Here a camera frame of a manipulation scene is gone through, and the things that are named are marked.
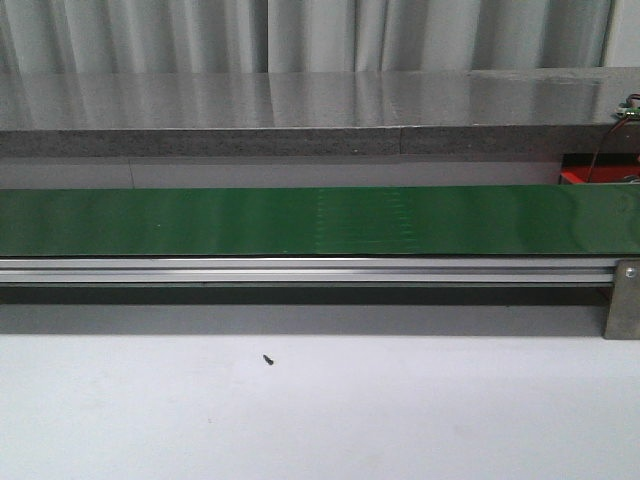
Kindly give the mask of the grey granite counter slab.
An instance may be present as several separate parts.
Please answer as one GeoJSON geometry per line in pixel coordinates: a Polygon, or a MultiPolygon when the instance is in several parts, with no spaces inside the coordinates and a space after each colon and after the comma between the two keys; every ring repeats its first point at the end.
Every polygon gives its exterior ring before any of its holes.
{"type": "Polygon", "coordinates": [[[5,157],[633,153],[626,68],[1,78],[5,157]]]}

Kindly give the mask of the red plastic tray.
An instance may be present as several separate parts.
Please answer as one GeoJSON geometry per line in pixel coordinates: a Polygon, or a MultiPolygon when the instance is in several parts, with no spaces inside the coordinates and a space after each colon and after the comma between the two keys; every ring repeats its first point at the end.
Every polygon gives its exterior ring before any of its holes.
{"type": "Polygon", "coordinates": [[[563,157],[559,184],[581,183],[638,183],[638,154],[599,154],[591,166],[591,154],[567,154],[563,157]]]}

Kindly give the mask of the green conveyor belt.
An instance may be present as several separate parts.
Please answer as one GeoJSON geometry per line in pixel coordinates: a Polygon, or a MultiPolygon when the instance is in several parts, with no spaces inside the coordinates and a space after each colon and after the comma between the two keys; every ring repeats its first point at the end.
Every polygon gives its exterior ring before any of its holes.
{"type": "Polygon", "coordinates": [[[635,185],[5,190],[1,253],[626,256],[635,185]]]}

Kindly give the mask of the small green circuit board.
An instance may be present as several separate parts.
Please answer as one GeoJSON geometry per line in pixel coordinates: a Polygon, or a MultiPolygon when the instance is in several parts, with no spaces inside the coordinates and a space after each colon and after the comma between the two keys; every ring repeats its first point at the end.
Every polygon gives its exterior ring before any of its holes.
{"type": "Polygon", "coordinates": [[[613,116],[621,120],[638,121],[640,119],[639,99],[627,98],[615,108],[613,116]]]}

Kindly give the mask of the grey pleated curtain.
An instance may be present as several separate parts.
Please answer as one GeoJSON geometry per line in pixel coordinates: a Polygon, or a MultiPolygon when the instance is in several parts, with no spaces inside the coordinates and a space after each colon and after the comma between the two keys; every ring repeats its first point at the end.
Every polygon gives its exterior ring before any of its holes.
{"type": "Polygon", "coordinates": [[[5,1],[5,73],[635,66],[635,1],[5,1]]]}

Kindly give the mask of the aluminium conveyor side rail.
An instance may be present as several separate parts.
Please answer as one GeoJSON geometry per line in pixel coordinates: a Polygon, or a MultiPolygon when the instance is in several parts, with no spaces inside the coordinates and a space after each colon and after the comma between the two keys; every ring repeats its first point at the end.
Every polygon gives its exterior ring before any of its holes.
{"type": "Polygon", "coordinates": [[[609,284],[618,263],[602,257],[3,259],[1,282],[609,284]]]}

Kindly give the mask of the steel conveyor support bracket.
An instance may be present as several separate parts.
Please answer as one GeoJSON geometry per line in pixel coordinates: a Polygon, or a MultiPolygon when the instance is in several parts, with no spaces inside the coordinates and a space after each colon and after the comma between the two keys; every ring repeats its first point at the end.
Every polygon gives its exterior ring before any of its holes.
{"type": "Polygon", "coordinates": [[[621,260],[615,270],[605,339],[639,339],[639,301],[639,260],[621,260]]]}

